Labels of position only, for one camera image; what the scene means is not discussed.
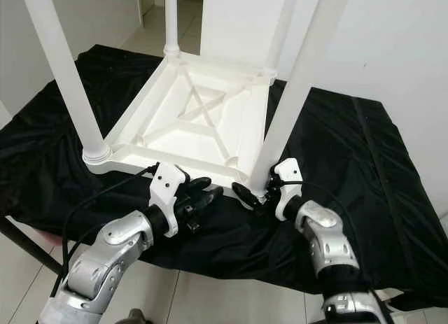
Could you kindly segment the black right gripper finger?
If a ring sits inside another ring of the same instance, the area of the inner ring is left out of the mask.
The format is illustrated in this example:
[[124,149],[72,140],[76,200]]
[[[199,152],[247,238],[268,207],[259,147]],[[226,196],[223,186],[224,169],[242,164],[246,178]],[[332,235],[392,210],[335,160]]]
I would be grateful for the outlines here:
[[242,206],[246,209],[260,209],[263,203],[260,201],[259,196],[252,192],[248,187],[243,184],[233,181],[231,183],[231,190],[234,195],[241,202]]

